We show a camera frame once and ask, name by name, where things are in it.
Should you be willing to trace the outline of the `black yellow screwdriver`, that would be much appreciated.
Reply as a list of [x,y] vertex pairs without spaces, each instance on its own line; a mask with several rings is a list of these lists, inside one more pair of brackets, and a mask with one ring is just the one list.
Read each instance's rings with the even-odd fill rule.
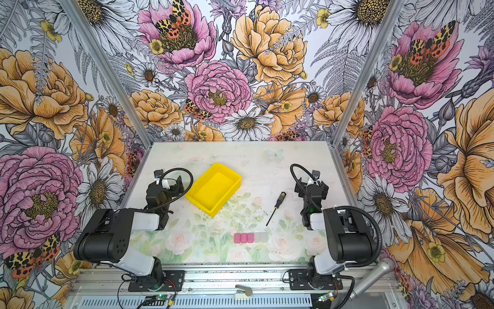
[[269,223],[271,222],[272,218],[274,217],[276,210],[278,210],[279,207],[281,206],[281,204],[284,202],[285,197],[286,197],[285,192],[280,193],[280,195],[279,195],[279,197],[275,203],[274,210],[273,210],[271,216],[269,217],[268,221],[266,222],[266,226],[268,226]]

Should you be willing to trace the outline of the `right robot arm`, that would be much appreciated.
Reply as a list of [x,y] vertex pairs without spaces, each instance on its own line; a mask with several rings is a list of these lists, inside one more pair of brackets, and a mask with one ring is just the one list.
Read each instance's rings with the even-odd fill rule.
[[324,231],[328,248],[310,258],[307,273],[293,279],[293,287],[308,285],[314,290],[336,290],[337,275],[350,268],[374,263],[383,247],[377,221],[366,211],[349,205],[325,209],[329,186],[319,180],[318,171],[309,172],[299,164],[290,166],[295,192],[303,199],[302,224],[307,230]]

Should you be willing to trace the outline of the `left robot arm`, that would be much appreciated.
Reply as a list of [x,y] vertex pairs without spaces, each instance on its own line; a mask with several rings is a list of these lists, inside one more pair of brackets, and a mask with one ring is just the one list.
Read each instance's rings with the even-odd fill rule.
[[184,272],[163,270],[158,257],[134,248],[130,238],[136,231],[163,230],[172,214],[170,205],[191,189],[193,181],[189,170],[172,168],[149,184],[144,208],[95,211],[74,245],[75,258],[123,271],[131,292],[180,291]]

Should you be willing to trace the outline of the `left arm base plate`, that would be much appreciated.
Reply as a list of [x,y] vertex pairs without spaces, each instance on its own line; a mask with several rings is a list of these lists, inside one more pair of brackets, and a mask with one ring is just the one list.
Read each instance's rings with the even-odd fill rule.
[[158,278],[139,276],[132,279],[129,292],[180,292],[185,280],[184,270],[164,270]]

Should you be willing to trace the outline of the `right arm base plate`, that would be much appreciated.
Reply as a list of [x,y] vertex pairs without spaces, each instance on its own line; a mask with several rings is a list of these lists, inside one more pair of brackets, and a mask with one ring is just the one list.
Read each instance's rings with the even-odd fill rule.
[[291,290],[341,290],[342,281],[331,275],[312,273],[307,269],[290,269],[286,278]]

